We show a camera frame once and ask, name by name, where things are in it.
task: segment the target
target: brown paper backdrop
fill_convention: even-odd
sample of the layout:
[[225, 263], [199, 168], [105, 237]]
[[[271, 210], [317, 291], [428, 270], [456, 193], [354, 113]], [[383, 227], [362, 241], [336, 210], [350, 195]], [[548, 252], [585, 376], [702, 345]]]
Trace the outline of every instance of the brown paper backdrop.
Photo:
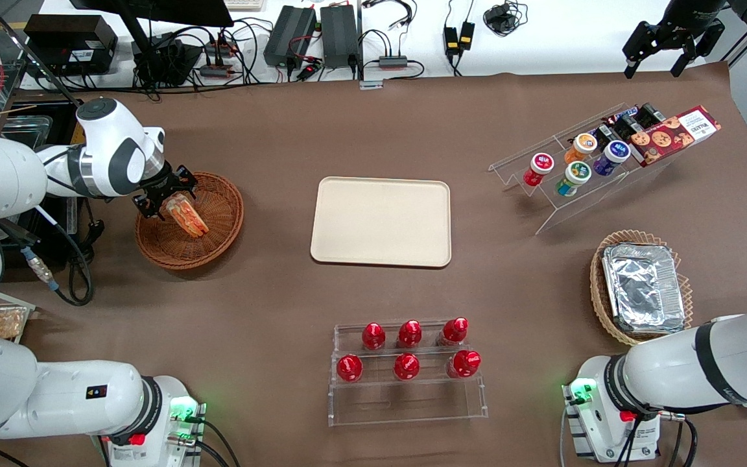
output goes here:
[[[40, 360], [128, 361], [143, 374], [176, 376], [209, 403], [209, 419], [244, 467], [557, 465], [560, 384], [588, 357], [626, 351], [589, 302], [590, 257], [614, 230], [646, 230], [679, 252], [696, 322], [747, 312], [747, 127], [723, 64], [679, 79], [503, 75], [386, 82], [380, 91], [352, 82], [267, 86], [159, 104], [116, 97], [144, 125], [166, 129], [174, 165], [237, 184], [246, 216], [236, 245], [208, 268], [166, 272], [137, 251], [131, 201], [98, 202], [108, 227], [95, 245], [91, 305], [68, 307], [36, 281], [1, 289], [42, 308], [23, 340]], [[543, 213], [519, 190], [502, 192], [486, 168], [622, 101], [652, 101], [668, 115], [703, 104], [723, 129], [648, 188], [534, 237]], [[448, 183], [451, 263], [315, 263], [316, 189], [328, 175]], [[335, 324], [459, 314], [484, 357], [488, 419], [328, 428]], [[747, 410], [694, 421], [696, 465], [747, 465]], [[643, 465], [667, 464], [675, 427], [663, 432], [662, 459]], [[570, 444], [569, 464], [593, 465]], [[0, 446], [33, 467], [101, 465], [87, 437]]]

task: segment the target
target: clear plastic box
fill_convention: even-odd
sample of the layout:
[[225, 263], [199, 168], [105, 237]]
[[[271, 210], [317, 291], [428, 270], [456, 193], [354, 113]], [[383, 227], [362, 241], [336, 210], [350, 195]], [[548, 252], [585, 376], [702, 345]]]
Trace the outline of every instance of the clear plastic box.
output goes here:
[[[336, 326], [334, 352], [330, 358], [328, 426], [367, 425], [418, 420], [450, 420], [489, 417], [483, 375], [450, 378], [448, 360], [471, 346], [435, 346], [447, 320], [421, 321], [423, 340], [417, 348], [397, 348], [397, 331], [403, 322], [379, 323], [385, 329], [386, 345], [376, 351], [362, 347], [364, 325]], [[394, 360], [403, 352], [417, 355], [420, 372], [411, 381], [394, 376]], [[338, 359], [353, 353], [362, 361], [362, 377], [347, 382], [336, 374]]]

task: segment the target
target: clear acrylic stand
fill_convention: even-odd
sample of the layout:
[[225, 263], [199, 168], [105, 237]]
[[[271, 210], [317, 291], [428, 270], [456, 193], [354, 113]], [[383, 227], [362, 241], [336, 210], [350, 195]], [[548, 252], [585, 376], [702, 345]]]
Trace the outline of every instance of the clear acrylic stand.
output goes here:
[[[420, 322], [423, 340], [417, 348], [397, 348], [397, 331], [402, 323], [380, 323], [386, 345], [376, 351], [362, 346], [364, 325], [336, 326], [330, 358], [328, 426], [489, 417], [483, 375], [477, 372], [469, 378], [453, 379], [445, 372], [448, 360], [471, 346], [435, 346], [445, 324], [445, 320], [439, 320]], [[417, 355], [420, 363], [419, 375], [411, 381], [398, 381], [394, 376], [394, 360], [403, 352]], [[349, 353], [362, 361], [362, 377], [353, 383], [336, 374], [338, 359]]]
[[[504, 160], [495, 162], [489, 166], [489, 172], [495, 172], [504, 184], [504, 190], [512, 189], [515, 186], [521, 186], [525, 194], [530, 198], [545, 198], [551, 205], [551, 213], [546, 221], [538, 228], [537, 234], [560, 224], [563, 221], [584, 212], [584, 210], [598, 204], [608, 195], [619, 192], [622, 189], [634, 184], [638, 180], [652, 180], [662, 169], [670, 165], [677, 156], [667, 157], [660, 162], [653, 163], [647, 167], [641, 167], [634, 157], [630, 156], [622, 165], [617, 167], [610, 175], [603, 177], [593, 171], [587, 183], [578, 187], [575, 196], [566, 197], [558, 194], [555, 186], [563, 178], [563, 171], [566, 163], [563, 160], [564, 154], [572, 145], [572, 139], [575, 136], [595, 130], [602, 124], [602, 119], [615, 115], [629, 107], [626, 104], [619, 104], [611, 107], [604, 112], [585, 119], [581, 123], [564, 130], [552, 136], [545, 141], [532, 145], [513, 156]], [[593, 160], [601, 156], [602, 148], [599, 148], [593, 154], [584, 159], [584, 162], [593, 165]], [[555, 160], [555, 168], [537, 186], [528, 186], [524, 183], [524, 173], [530, 167], [532, 156], [536, 153], [543, 152], [552, 156]]]

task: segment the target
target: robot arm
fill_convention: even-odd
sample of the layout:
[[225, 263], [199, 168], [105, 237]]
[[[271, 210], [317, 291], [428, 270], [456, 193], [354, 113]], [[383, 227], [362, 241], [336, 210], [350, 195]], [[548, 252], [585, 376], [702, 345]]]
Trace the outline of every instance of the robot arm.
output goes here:
[[[729, 0], [727, 3], [747, 24], [747, 0]], [[726, 0], [672, 0], [658, 24], [653, 26], [642, 21], [622, 48], [628, 60], [625, 76], [632, 78], [641, 61], [654, 53], [678, 49], [682, 50], [682, 56], [670, 73], [674, 77], [681, 75], [685, 66], [697, 56], [707, 56], [717, 44], [724, 30], [717, 14], [724, 5]]]

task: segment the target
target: round wicker basket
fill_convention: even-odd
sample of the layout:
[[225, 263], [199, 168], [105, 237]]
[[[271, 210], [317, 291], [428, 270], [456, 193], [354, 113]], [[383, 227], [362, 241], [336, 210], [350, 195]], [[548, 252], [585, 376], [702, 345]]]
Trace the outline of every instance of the round wicker basket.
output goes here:
[[[589, 288], [593, 296], [593, 310], [595, 310], [596, 316], [599, 317], [601, 325], [604, 326], [604, 329], [611, 336], [623, 344], [635, 346], [635, 344], [640, 342], [661, 337], [663, 334], [628, 334], [617, 328], [615, 323], [613, 323], [613, 308], [610, 305], [607, 279], [604, 277], [604, 268], [601, 265], [601, 255], [606, 247], [624, 242], [666, 246], [667, 243], [662, 242], [659, 237], [654, 236], [652, 233], [640, 232], [638, 230], [619, 230], [618, 232], [611, 233], [602, 240], [601, 245], [599, 245], [599, 248], [593, 254], [593, 262], [590, 264], [589, 269]], [[672, 253], [673, 263], [678, 268], [680, 262], [679, 255], [676, 252]], [[693, 290], [691, 290], [691, 284], [688, 284], [685, 276], [676, 273], [676, 279], [679, 281], [679, 290], [682, 293], [682, 306], [685, 308], [685, 329], [687, 329], [691, 327], [691, 322], [693, 321], [693, 298], [691, 298]]]
[[137, 247], [149, 261], [164, 269], [192, 269], [219, 257], [235, 241], [244, 221], [244, 202], [238, 189], [226, 178], [196, 172], [198, 186], [192, 207], [207, 224], [209, 232], [193, 239], [172, 219], [165, 207], [166, 221], [146, 219], [137, 213]]

